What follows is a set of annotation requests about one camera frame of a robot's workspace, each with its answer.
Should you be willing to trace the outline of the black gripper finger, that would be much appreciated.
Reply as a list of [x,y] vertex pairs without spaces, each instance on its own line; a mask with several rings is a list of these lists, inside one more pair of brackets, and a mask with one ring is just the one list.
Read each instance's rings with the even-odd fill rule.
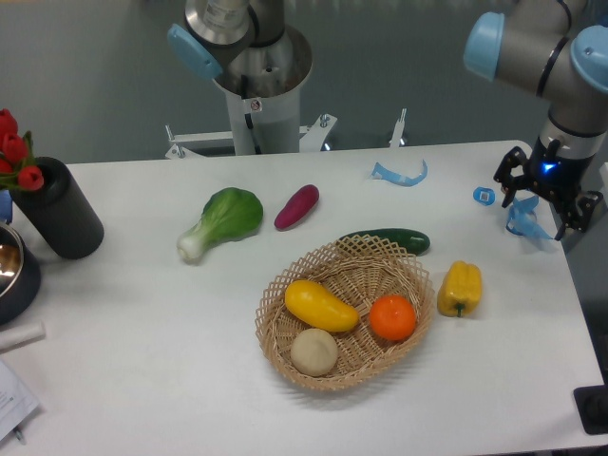
[[528,163],[529,159],[519,146],[513,147],[503,156],[493,177],[503,191],[502,208],[514,201],[518,191],[530,188],[532,178]]
[[560,217],[560,227],[555,240],[561,240],[568,230],[585,233],[595,210],[603,203],[600,191],[584,191],[574,198],[557,199],[555,210]]

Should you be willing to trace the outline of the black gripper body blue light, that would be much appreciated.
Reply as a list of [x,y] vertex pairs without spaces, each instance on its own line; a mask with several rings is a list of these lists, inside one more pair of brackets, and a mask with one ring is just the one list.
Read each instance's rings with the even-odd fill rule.
[[580,182],[592,155],[584,145],[568,143],[565,137],[538,138],[530,157],[519,148],[511,150],[511,169],[521,168],[511,177],[511,193],[530,192],[557,205],[571,202],[580,192]]

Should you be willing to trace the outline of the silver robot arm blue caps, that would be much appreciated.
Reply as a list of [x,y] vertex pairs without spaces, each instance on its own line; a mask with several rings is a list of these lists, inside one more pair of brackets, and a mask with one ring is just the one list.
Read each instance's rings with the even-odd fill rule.
[[607,137],[607,27],[567,35],[585,7],[583,1],[520,1],[508,15],[483,14],[465,44],[469,71],[550,103],[531,154],[511,149],[494,180],[503,206],[521,190],[548,201],[560,217],[556,239],[569,230],[585,232],[603,200],[581,188]]

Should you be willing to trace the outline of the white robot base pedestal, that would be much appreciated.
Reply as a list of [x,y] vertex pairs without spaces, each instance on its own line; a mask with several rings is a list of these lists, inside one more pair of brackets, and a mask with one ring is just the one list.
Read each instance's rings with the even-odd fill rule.
[[304,35],[285,21],[281,1],[188,1],[167,32],[174,54],[222,91],[235,152],[295,153],[300,92],[313,67]]

